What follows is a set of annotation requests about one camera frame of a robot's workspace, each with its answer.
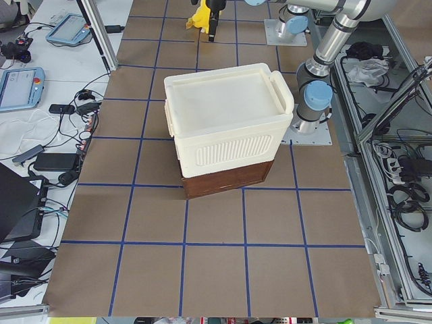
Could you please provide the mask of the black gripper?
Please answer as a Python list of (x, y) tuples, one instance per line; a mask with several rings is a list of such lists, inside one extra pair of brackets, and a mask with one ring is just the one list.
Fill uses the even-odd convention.
[(209, 42), (213, 42), (219, 23), (218, 11), (225, 9), (226, 0), (206, 0), (206, 6), (211, 10), (209, 15)]

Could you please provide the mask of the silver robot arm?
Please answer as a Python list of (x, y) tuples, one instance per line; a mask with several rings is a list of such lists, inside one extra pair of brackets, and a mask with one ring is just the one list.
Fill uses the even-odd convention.
[[(210, 9), (209, 14), (209, 41), (213, 42), (215, 40), (215, 35), (217, 32), (217, 27), (219, 23), (219, 14), (225, 9), (226, 1), (219, 0), (206, 0), (205, 5)], [(279, 26), (277, 27), (277, 32), (279, 36), (287, 36), (292, 34), (296, 36), (297, 34), (304, 32), (308, 24), (307, 18), (283, 18), (279, 17)]]
[(382, 18), (396, 5), (396, 1), (284, 1), (291, 14), (303, 14), (317, 9), (335, 14), (312, 57), (298, 66), (296, 79), (300, 101), (291, 129), (299, 134), (312, 134), (325, 123), (322, 114), (330, 106), (333, 90), (323, 79), (331, 65), (360, 22)]

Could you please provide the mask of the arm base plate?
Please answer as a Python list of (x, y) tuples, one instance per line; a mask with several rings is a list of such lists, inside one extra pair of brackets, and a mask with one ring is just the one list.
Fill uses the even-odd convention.
[(283, 135), (281, 144), (297, 146), (331, 146), (333, 144), (327, 121), (322, 122), (327, 115), (321, 112), (318, 121), (309, 123), (300, 119), (296, 112), (298, 104), (294, 105), (291, 125)]
[(305, 47), (307, 41), (305, 30), (308, 27), (308, 18), (296, 16), (287, 22), (281, 20), (264, 20), (266, 41), (268, 45)]

